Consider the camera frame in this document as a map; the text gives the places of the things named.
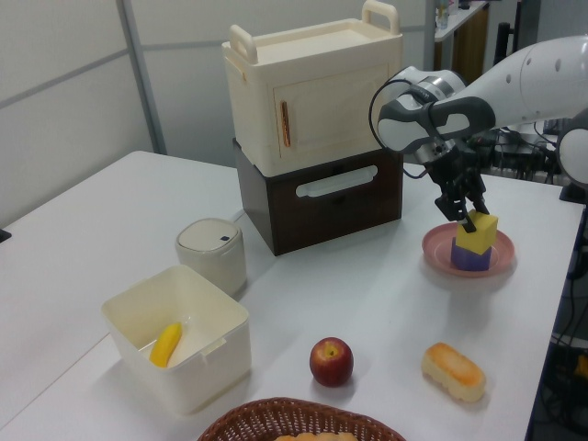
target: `dark brown drawer box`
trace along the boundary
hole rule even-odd
[[[263,176],[233,140],[243,208],[274,255],[365,230],[401,217],[402,156],[377,150],[273,177]],[[322,196],[297,188],[370,167],[370,182]]]

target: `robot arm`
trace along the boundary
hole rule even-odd
[[[398,153],[414,153],[442,195],[435,203],[448,220],[475,231],[465,199],[488,212],[480,172],[468,166],[455,140],[520,122],[574,118],[558,141],[558,161],[588,187],[588,37],[524,48],[467,86],[450,71],[404,69],[381,90],[387,104],[378,138]]]

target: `banana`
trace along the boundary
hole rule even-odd
[[[153,345],[149,360],[159,368],[167,368],[169,358],[174,353],[180,338],[182,338],[182,323],[168,325]]]

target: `bread roll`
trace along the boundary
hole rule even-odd
[[[357,441],[357,438],[353,434],[348,434],[346,432],[341,432],[340,434],[322,432],[318,435],[305,432],[298,436],[279,436],[276,438],[276,441]]]
[[[459,400],[475,402],[484,394],[484,372],[445,343],[432,345],[424,352],[421,369]]]

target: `wicker basket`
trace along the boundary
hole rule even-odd
[[[225,413],[198,441],[274,441],[303,432],[349,432],[358,441],[405,441],[386,425],[364,415],[291,398],[252,401]]]

